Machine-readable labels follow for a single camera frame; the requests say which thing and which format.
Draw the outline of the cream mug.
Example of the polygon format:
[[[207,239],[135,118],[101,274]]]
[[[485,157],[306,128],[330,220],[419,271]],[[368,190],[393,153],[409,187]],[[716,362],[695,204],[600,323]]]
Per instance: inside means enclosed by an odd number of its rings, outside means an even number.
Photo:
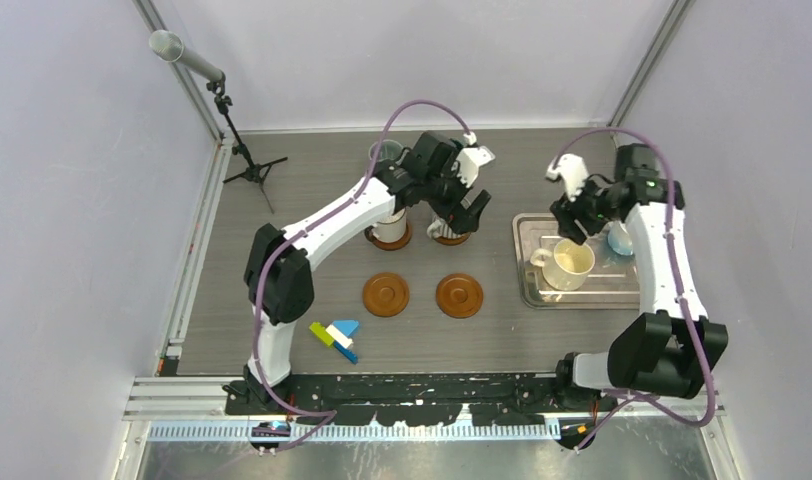
[[[596,264],[596,256],[588,245],[562,239],[550,249],[534,250],[530,263],[541,270],[554,290],[574,291],[585,283]]]

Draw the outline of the wooden coaster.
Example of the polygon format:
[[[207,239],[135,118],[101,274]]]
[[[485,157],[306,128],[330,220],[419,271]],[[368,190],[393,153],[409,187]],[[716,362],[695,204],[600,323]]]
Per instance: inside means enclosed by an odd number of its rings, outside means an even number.
[[[395,251],[404,248],[410,241],[413,235],[413,229],[410,223],[406,224],[406,229],[403,236],[395,242],[383,242],[373,235],[373,228],[371,226],[364,229],[365,238],[375,247],[384,251]]]
[[[467,240],[469,239],[469,237],[470,237],[470,236],[471,236],[471,234],[470,234],[470,233],[465,233],[465,234],[452,234],[451,236],[445,236],[445,235],[442,235],[441,233],[438,233],[438,234],[433,234],[433,235],[431,236],[431,238],[432,238],[432,239],[433,239],[435,242],[437,242],[437,243],[439,243],[439,244],[441,244],[441,245],[445,245],[445,246],[457,246],[457,245],[461,245],[462,243],[464,243],[465,241],[467,241]]]
[[[378,317],[393,317],[405,310],[410,300],[408,283],[392,272],[369,278],[363,286],[362,301],[366,310]]]
[[[481,284],[472,276],[454,273],[442,278],[436,287],[436,304],[446,315],[468,318],[483,306],[484,292]]]

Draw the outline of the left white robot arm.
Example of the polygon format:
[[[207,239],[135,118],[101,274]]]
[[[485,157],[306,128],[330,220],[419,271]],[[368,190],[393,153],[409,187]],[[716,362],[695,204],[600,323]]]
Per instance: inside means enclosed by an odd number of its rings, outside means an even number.
[[[425,131],[396,159],[372,161],[369,176],[315,214],[283,228],[266,224],[256,231],[243,275],[254,315],[245,376],[255,406],[275,414],[287,405],[283,380],[291,372],[294,323],[314,301],[317,267],[354,236],[421,202],[454,233],[477,231],[491,196],[482,190],[470,204],[463,201],[494,159],[472,134],[458,141]]]

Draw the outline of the metal tray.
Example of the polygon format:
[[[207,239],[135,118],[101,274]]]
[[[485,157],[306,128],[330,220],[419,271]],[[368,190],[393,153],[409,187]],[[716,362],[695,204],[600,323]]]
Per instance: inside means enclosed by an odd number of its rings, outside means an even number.
[[[607,230],[587,240],[595,264],[580,288],[554,289],[542,270],[531,264],[532,253],[553,249],[562,237],[558,222],[549,213],[520,213],[512,220],[517,276],[523,302],[534,309],[629,309],[639,305],[634,259],[615,253],[607,242]]]

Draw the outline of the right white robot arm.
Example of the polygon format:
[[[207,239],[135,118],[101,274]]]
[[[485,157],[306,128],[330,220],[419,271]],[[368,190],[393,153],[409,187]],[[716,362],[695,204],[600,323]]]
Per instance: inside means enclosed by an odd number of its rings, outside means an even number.
[[[569,353],[557,365],[553,397],[578,410],[593,391],[637,391],[692,399],[709,387],[711,371],[729,336],[710,321],[691,275],[684,239],[685,201],[664,161],[644,144],[620,147],[611,181],[600,186],[584,160],[558,156],[546,177],[562,196],[550,211],[558,233],[577,245],[608,223],[630,238],[639,286],[639,315],[603,353]]]

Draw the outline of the white mug blue outside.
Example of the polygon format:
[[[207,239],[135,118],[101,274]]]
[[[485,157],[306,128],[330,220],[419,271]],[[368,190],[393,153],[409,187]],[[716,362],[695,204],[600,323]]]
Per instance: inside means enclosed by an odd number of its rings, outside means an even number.
[[[610,223],[607,233],[607,243],[617,255],[625,257],[634,255],[631,236],[626,226],[620,221]]]

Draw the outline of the ribbed clear glass cup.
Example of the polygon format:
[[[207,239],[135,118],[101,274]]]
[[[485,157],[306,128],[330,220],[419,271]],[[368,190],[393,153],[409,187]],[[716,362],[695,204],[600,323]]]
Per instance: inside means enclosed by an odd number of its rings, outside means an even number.
[[[371,225],[371,227],[373,228],[373,235],[377,239],[383,242],[395,242],[403,236],[407,223],[409,223],[407,210],[402,209]]]

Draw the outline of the ribbed grey cup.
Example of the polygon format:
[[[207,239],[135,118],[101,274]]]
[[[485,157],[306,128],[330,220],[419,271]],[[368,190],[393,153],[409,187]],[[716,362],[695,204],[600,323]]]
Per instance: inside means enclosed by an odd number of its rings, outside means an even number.
[[[442,217],[438,216],[437,214],[434,214],[433,217],[432,217],[431,223],[428,225],[428,227],[426,229],[426,234],[430,239],[432,239],[431,236],[433,234],[438,234],[438,233],[441,233],[442,235],[445,235],[445,236],[451,236],[452,234],[457,234],[452,230],[452,228],[448,225],[448,223]]]

